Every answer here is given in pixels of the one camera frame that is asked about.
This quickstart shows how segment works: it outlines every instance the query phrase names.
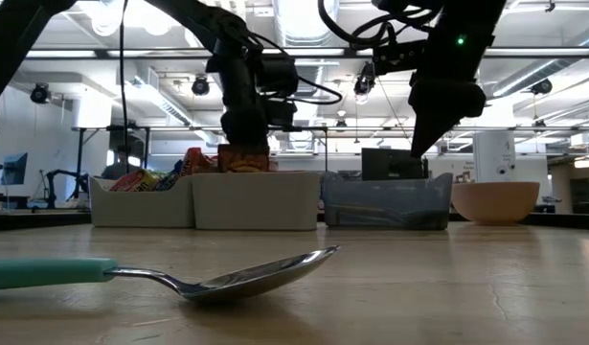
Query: tan bowl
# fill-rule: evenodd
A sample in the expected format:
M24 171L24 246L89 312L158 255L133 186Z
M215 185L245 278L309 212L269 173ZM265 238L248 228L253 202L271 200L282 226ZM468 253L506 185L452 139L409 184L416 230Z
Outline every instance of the tan bowl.
M538 182L488 182L455 184L454 207L464 218L482 224L511 224L533 209Z

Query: computer monitor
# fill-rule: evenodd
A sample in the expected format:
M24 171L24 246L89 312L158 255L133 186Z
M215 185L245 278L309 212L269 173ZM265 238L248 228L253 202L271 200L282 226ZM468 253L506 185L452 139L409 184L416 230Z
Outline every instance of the computer monitor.
M24 184L27 162L28 153L5 156L3 159L3 170L0 173L0 184L7 186Z
M428 178L426 160L411 157L406 149L362 149L365 181Z

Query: wooden table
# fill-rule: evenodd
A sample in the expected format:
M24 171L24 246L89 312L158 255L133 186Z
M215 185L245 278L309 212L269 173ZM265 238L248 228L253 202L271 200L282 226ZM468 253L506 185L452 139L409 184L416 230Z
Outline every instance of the wooden table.
M341 244L290 286L199 308L151 281L0 291L5 344L589 344L589 231L0 232L0 258L112 257L183 280Z

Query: spoon handle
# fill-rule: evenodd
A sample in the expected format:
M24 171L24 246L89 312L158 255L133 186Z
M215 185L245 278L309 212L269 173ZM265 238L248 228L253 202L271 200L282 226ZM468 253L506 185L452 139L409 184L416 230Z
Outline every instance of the spoon handle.
M0 260L0 289L108 282L113 276L104 272L117 265L111 259Z

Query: spoon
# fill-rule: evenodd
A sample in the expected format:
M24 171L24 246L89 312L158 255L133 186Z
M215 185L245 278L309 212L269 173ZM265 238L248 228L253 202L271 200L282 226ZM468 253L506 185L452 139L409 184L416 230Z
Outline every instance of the spoon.
M0 289L73 283L103 283L115 277L149 278L184 298L199 303L234 301L294 282L325 262L339 249L334 245L303 255L260 264L197 284L181 282L166 273L118 267L111 259L41 259L0 261Z

